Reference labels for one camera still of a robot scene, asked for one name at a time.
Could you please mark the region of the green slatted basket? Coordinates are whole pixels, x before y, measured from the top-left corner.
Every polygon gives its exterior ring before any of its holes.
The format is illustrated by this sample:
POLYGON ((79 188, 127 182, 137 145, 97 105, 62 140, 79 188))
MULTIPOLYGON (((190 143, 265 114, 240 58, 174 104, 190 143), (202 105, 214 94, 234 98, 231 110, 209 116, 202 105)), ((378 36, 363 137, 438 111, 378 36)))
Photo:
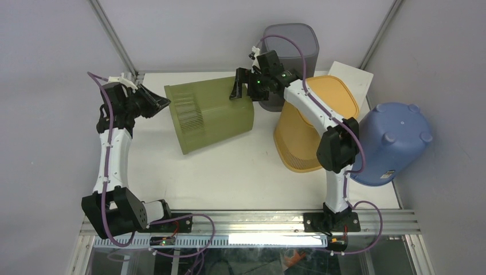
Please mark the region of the green slatted basket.
POLYGON ((164 87, 184 155, 253 129, 253 102, 231 100, 234 84, 235 77, 224 77, 164 87))

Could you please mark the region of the grey slatted basket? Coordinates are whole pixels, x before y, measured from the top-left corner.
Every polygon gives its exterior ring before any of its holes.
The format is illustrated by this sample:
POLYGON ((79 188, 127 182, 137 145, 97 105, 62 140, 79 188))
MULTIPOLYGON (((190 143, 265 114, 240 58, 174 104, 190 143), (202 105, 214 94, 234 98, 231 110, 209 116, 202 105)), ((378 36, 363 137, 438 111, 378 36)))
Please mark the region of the grey slatted basket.
POLYGON ((292 40, 305 57, 306 77, 313 77, 319 55, 319 42, 309 25, 304 23, 281 23, 268 26, 264 32, 268 36, 261 44, 262 52, 275 50, 285 69, 303 72, 303 62, 298 50, 288 41, 275 36, 284 36, 292 40))

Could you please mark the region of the white plastic tray basket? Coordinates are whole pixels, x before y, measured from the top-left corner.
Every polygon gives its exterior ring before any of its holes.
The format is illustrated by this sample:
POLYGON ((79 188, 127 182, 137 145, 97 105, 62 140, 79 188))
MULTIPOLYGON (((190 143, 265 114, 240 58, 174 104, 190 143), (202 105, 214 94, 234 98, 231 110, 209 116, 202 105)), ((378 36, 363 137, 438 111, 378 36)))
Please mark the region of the white plastic tray basket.
POLYGON ((365 70, 334 61, 328 75, 341 79, 352 93, 358 107, 362 107, 370 89, 374 75, 365 70))

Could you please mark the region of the blue plastic bucket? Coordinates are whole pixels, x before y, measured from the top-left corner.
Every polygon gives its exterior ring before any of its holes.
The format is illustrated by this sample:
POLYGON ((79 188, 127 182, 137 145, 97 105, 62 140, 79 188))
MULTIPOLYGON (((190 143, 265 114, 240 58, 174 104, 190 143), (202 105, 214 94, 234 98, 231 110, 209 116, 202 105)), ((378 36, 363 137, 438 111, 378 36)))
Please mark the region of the blue plastic bucket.
POLYGON ((350 175, 366 186, 383 186, 419 158, 433 141, 430 125, 419 106, 383 103, 359 123, 365 169, 350 175))

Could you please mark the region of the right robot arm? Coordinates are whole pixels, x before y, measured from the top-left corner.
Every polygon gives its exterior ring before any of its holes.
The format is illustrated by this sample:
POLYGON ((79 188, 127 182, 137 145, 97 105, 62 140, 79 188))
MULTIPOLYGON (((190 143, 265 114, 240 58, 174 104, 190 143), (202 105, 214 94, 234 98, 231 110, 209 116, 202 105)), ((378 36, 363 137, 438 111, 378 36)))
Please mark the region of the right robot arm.
POLYGON ((238 68, 229 100, 243 96, 263 101, 276 94, 294 106, 320 136, 316 158, 326 171, 327 195, 323 204, 324 227, 337 232, 353 213, 348 201, 347 181, 357 154, 363 155, 359 125, 354 117, 345 118, 318 98, 307 82, 306 72, 285 69, 276 51, 265 53, 253 47, 250 69, 238 68))

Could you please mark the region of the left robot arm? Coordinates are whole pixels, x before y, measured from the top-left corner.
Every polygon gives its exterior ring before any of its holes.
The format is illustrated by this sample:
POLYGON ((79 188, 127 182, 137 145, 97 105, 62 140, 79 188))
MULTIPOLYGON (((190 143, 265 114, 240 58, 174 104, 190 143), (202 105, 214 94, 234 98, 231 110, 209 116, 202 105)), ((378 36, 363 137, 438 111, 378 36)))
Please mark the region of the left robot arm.
POLYGON ((164 199, 142 202, 129 190, 128 155, 135 120, 152 118, 171 101, 144 85, 121 81, 100 86, 103 104, 96 125, 101 143, 99 174, 92 194, 81 200, 81 207, 101 239, 136 231, 151 225, 157 232, 169 231, 173 224, 164 199))

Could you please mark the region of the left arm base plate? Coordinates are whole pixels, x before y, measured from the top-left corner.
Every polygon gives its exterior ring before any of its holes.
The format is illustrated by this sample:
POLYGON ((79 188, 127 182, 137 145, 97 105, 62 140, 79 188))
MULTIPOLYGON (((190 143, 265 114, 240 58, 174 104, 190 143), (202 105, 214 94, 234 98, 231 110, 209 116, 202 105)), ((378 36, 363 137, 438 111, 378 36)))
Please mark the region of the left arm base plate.
POLYGON ((182 218, 190 215, 190 213, 172 213, 169 217, 156 220, 156 222, 163 221, 163 223, 155 224, 152 222, 148 229, 138 230, 139 233, 191 233, 193 218, 182 218))

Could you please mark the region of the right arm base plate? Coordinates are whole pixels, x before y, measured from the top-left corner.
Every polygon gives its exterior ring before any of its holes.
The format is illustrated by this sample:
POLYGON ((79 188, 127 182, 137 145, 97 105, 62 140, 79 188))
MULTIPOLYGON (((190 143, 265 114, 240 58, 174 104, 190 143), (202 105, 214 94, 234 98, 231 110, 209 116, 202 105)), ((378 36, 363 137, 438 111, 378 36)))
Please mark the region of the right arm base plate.
POLYGON ((344 216, 319 212, 303 214, 304 231, 306 233, 356 233, 361 231, 360 221, 356 212, 344 216))

